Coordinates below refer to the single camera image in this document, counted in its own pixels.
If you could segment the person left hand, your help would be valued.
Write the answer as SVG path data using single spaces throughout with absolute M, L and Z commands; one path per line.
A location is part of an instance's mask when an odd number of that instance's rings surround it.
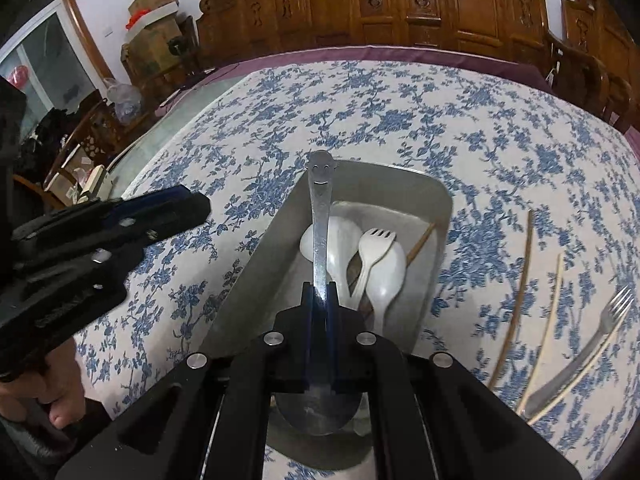
M 64 344 L 46 356 L 48 369 L 41 375 L 26 372 L 13 382 L 1 384 L 1 416 L 11 422 L 24 422 L 27 410 L 23 401 L 35 399 L 50 405 L 49 420 L 55 428 L 79 422 L 86 414 L 85 389 L 76 362 L 76 342 Z

